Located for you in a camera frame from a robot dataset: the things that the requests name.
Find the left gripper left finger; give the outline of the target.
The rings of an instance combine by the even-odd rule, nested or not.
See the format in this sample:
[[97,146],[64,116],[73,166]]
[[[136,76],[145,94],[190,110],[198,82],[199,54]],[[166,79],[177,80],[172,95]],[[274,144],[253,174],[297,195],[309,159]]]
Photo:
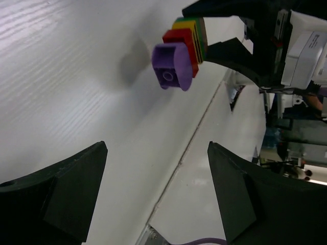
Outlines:
[[1,184],[1,244],[82,244],[94,213],[108,149],[75,155]]

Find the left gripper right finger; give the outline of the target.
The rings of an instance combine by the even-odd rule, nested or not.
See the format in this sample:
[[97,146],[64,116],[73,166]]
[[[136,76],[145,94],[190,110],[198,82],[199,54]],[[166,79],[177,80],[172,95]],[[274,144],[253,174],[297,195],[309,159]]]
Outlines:
[[326,186],[291,179],[218,143],[207,149],[228,244],[326,244]]

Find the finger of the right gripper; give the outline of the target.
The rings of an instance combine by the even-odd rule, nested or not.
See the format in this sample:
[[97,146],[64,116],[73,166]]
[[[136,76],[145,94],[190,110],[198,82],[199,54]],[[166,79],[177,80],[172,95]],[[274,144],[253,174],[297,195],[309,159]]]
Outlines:
[[197,1],[182,10],[184,17],[255,18],[255,1]]
[[262,86],[263,65],[238,38],[209,45],[205,60],[237,71]]

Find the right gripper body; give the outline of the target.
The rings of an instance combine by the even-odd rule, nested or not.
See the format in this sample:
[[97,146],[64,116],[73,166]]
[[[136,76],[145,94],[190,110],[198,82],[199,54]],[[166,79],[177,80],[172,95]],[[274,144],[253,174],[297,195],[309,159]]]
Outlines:
[[253,41],[253,56],[262,72],[255,83],[260,87],[281,85],[286,51],[292,31],[289,23],[292,1],[249,1],[247,37]]

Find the burger printed lego brick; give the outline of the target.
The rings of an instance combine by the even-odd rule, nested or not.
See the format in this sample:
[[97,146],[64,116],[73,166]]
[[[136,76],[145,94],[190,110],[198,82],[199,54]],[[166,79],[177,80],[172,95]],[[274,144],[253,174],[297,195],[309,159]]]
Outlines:
[[196,52],[197,62],[198,64],[202,64],[206,58],[208,48],[207,34],[203,17],[179,17],[174,21],[172,25],[172,29],[187,28],[192,32],[192,39]]

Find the red lego brick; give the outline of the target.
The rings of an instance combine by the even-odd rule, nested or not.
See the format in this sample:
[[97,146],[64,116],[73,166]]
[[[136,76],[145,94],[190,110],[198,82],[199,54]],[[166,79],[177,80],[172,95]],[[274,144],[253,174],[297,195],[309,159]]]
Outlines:
[[186,71],[189,77],[195,78],[198,71],[198,61],[193,42],[192,31],[189,28],[169,29],[163,35],[164,44],[174,44],[178,51],[175,55],[177,67]]

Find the purple rounded lego brick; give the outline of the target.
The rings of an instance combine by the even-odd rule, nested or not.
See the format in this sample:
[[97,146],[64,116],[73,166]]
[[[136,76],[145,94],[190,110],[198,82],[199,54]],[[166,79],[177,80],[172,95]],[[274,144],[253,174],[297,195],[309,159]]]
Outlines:
[[174,44],[158,44],[153,49],[151,64],[162,89],[174,87],[187,91],[193,78],[189,77],[186,71],[177,67],[174,59],[177,51]]

